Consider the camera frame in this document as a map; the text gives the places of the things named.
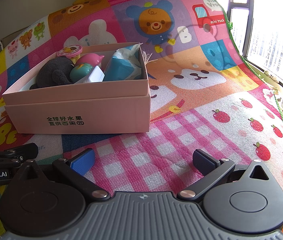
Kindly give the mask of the black plush cat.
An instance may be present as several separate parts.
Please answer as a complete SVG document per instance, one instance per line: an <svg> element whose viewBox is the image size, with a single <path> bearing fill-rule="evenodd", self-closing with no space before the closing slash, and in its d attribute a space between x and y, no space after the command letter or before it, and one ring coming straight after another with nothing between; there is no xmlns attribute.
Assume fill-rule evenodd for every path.
<svg viewBox="0 0 283 240"><path fill-rule="evenodd" d="M70 72L73 68L73 62L65 56L49 60L39 70L36 83L30 86L30 90L73 84L70 79Z"/></svg>

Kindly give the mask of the white battery charger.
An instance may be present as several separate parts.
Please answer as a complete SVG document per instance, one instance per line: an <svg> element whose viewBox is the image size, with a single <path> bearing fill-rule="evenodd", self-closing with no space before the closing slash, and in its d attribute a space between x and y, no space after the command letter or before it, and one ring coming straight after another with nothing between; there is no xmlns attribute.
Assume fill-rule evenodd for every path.
<svg viewBox="0 0 283 240"><path fill-rule="evenodd" d="M105 74L101 70L99 66L95 66L92 68L92 70L89 72L88 75L84 76L80 80L78 80L76 83L95 83L95 82L102 82L104 80Z"/></svg>

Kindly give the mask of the pink teal toy figure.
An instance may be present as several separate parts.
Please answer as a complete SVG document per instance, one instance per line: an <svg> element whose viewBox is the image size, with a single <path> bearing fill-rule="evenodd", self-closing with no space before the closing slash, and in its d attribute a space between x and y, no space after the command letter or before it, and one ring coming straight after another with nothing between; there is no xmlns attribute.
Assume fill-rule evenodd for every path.
<svg viewBox="0 0 283 240"><path fill-rule="evenodd" d="M101 68L102 60L105 56L96 53L88 53L78 59L75 67L70 72L70 79L73 83L88 75L95 66Z"/></svg>

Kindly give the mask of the yellow pudding cup toy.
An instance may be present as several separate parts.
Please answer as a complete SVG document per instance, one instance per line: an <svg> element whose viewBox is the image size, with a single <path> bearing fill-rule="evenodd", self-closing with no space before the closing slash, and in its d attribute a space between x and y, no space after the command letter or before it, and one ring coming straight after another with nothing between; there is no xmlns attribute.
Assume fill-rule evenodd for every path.
<svg viewBox="0 0 283 240"><path fill-rule="evenodd" d="M57 57L65 56L66 58L70 59L73 64L75 64L81 57L82 50L83 48L81 45L72 45L59 50L56 55Z"/></svg>

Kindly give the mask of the blue white plastic bag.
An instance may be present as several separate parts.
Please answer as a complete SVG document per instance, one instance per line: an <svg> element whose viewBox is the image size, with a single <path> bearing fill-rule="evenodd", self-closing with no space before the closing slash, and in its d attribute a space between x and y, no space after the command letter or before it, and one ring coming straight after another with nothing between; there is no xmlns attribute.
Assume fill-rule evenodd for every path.
<svg viewBox="0 0 283 240"><path fill-rule="evenodd" d="M117 49L105 68L103 81L140 79L139 49L139 43Z"/></svg>

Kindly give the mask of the colourful cartoon play mat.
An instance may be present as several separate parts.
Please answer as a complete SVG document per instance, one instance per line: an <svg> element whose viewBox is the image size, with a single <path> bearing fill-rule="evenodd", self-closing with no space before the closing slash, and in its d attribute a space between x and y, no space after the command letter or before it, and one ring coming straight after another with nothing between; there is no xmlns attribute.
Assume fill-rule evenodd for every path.
<svg viewBox="0 0 283 240"><path fill-rule="evenodd" d="M95 151L86 178L110 193L177 193L201 178L199 148L246 165L261 160L283 190L283 118L273 90L239 55L215 0L85 0L26 28L0 52L0 151L28 143L50 164ZM104 55L139 43L148 57L150 129L120 134L18 133L3 93L64 47Z"/></svg>

